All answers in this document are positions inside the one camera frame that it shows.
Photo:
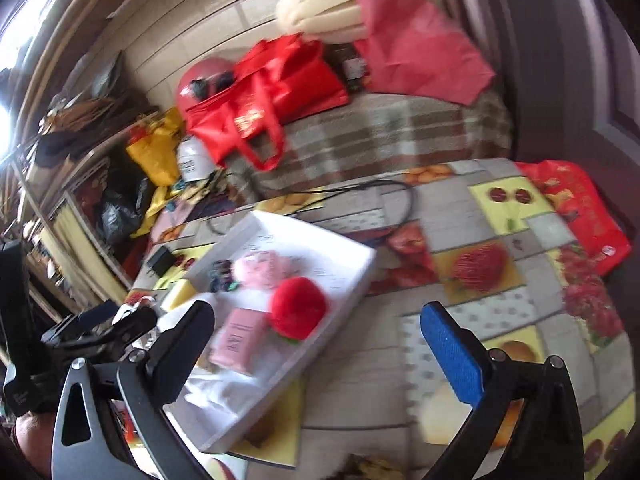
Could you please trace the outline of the person's hand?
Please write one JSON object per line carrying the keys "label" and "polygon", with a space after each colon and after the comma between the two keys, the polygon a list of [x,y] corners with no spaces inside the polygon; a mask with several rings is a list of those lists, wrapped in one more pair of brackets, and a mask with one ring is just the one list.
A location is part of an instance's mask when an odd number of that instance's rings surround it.
{"label": "person's hand", "polygon": [[15,437],[30,466],[40,477],[51,478],[55,414],[27,413],[16,420]]}

